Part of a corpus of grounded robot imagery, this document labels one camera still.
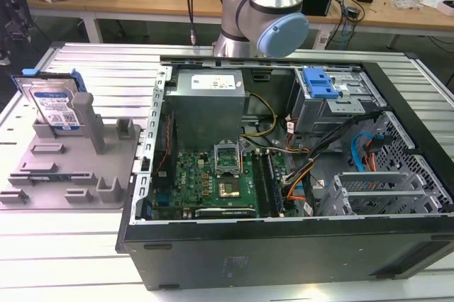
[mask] chip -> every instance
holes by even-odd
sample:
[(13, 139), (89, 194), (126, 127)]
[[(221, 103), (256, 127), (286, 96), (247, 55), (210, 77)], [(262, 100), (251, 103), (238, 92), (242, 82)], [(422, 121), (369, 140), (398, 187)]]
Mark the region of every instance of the chip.
[(220, 178), (218, 180), (219, 197), (239, 198), (240, 183), (237, 178)]

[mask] motherboard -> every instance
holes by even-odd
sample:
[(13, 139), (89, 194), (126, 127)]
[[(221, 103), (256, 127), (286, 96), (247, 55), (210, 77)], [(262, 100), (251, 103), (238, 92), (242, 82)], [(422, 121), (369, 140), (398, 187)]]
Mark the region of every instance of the motherboard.
[[(278, 216), (282, 210), (279, 182), (287, 173), (280, 152), (179, 152), (175, 184), (167, 193), (156, 193), (158, 210), (174, 218), (219, 217), (222, 211), (243, 217)], [(236, 168), (238, 173), (219, 168)]]

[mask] workbench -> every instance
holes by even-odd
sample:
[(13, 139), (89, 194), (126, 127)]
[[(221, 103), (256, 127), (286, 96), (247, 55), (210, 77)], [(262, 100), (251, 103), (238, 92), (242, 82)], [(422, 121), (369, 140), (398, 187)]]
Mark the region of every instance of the workbench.
[[(88, 91), (94, 95), (95, 112), (104, 117), (105, 123), (130, 116), (144, 128), (160, 56), (210, 54), (210, 47), (66, 43), (50, 48), (37, 68), (47, 72), (77, 69)], [(327, 50), (299, 50), (291, 57), (376, 62), (454, 158), (454, 97), (420, 60), (410, 60), (402, 53)], [(34, 118), (35, 111), (20, 93), (0, 114), (0, 188), (8, 186), (6, 178), (34, 136)], [(133, 173), (137, 173), (138, 165), (138, 162), (134, 164)], [(151, 293), (142, 284), (129, 256), (115, 252), (120, 219), (120, 210), (0, 213), (0, 301), (95, 301), (102, 298), (124, 302), (131, 297), (166, 302), (454, 299), (454, 255), (403, 281)]]
[[(91, 43), (102, 43), (99, 19), (189, 22), (186, 0), (67, 0), (51, 4), (43, 0), (27, 1), (33, 15), (81, 18)], [(433, 8), (399, 10), (393, 7), (391, 0), (374, 0), (362, 6), (367, 12), (356, 31), (454, 36), (454, 18)], [(313, 49), (325, 49), (328, 36), (341, 18), (338, 4), (331, 4), (327, 16), (308, 18), (310, 28), (318, 31)], [(194, 21), (221, 24), (220, 1), (194, 0)]]

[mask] aluminum extrusion table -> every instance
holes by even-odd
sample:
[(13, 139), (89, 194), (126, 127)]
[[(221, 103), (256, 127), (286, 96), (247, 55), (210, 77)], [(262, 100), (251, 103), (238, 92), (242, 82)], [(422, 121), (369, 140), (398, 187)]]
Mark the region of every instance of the aluminum extrusion table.
[[(160, 55), (210, 55), (209, 47), (66, 43), (37, 68), (76, 68), (105, 122), (144, 127)], [(376, 62), (454, 159), (454, 97), (419, 60), (401, 53), (300, 50), (301, 60)], [(0, 114), (0, 187), (34, 131), (35, 111), (17, 93)], [(138, 163), (133, 167), (136, 172)], [(115, 252), (121, 211), (0, 213), (1, 301), (454, 301), (454, 255), (403, 281), (149, 292), (128, 255)]]

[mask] floor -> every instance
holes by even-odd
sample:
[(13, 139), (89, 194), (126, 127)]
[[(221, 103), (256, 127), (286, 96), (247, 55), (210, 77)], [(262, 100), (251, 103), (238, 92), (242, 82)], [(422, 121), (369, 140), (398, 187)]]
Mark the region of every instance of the floor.
[[(31, 33), (31, 47), (21, 49), (20, 61), (12, 69), (3, 70), (9, 74), (17, 74), (21, 68), (33, 67), (47, 50), (51, 41), (88, 42), (84, 25), (73, 18), (39, 17), (36, 24), (42, 32), (34, 29)], [(105, 43), (148, 43), (160, 45), (189, 45), (189, 24), (166, 22), (137, 22), (101, 20), (101, 32)], [(200, 45), (210, 45), (219, 34), (217, 25), (196, 25)], [(311, 48), (316, 32), (311, 30), (302, 48)], [(386, 45), (390, 35), (357, 33), (351, 40), (349, 50), (389, 52)], [(437, 42), (442, 48), (435, 46), (431, 40), (422, 36), (402, 36), (394, 51), (414, 52), (446, 84), (454, 74), (454, 38), (438, 38), (445, 43)], [(339, 50), (341, 46), (331, 43), (329, 49)], [(0, 77), (0, 110), (11, 96), (11, 83), (8, 77)], [(454, 90), (454, 80), (448, 84)]]

